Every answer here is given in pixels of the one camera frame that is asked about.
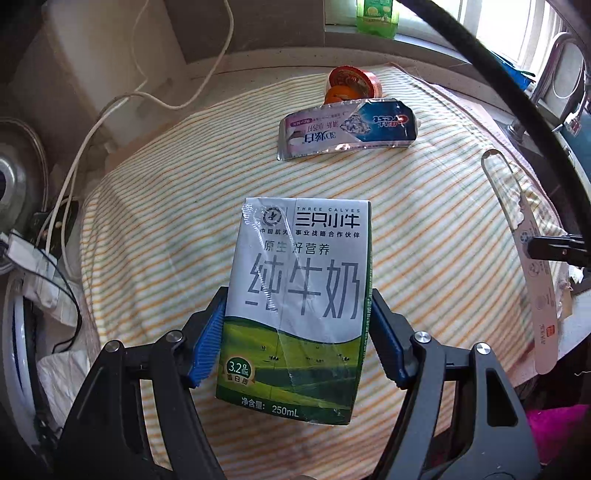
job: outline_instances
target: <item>metal screw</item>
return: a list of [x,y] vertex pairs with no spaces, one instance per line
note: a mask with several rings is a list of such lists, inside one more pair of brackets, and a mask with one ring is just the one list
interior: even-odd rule
[[491,347],[486,343],[479,343],[476,345],[476,351],[481,355],[488,355],[491,352]]
[[111,340],[110,342],[107,342],[107,344],[105,345],[105,350],[107,350],[109,353],[116,352],[117,350],[119,350],[119,341]]
[[431,335],[427,332],[417,332],[414,334],[414,339],[419,343],[429,343],[431,341]]
[[166,334],[166,341],[170,343],[177,343],[183,339],[183,333],[180,330],[172,330]]

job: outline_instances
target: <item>metal pot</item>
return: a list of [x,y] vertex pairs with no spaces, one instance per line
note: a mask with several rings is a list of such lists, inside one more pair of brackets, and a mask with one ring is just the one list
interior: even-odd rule
[[[24,232],[31,215],[47,208],[47,160],[41,140],[26,123],[0,117],[0,231]],[[0,275],[11,270],[0,260]]]

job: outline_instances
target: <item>black hose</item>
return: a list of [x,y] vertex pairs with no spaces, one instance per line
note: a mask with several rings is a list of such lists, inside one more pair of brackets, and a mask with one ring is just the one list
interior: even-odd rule
[[564,189],[588,252],[591,252],[591,205],[579,176],[550,127],[491,52],[447,11],[431,0],[399,0],[431,25],[474,65],[527,130]]

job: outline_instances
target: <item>blue gripper pad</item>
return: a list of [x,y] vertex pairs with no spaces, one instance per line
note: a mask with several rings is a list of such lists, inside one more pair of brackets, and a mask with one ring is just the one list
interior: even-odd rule
[[212,371],[222,344],[223,319],[226,316],[226,300],[221,301],[213,311],[203,333],[193,349],[193,366],[189,372],[192,388],[207,378]]
[[[386,314],[398,316],[398,313],[387,312]],[[386,377],[395,382],[398,388],[402,390],[408,388],[412,378],[404,365],[404,350],[375,299],[372,299],[371,304],[369,334]]]

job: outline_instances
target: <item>orange lid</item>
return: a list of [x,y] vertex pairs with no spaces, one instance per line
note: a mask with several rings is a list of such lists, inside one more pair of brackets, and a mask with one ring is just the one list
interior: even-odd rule
[[357,90],[361,98],[381,98],[382,83],[372,72],[348,65],[337,67],[329,75],[331,87],[346,85]]

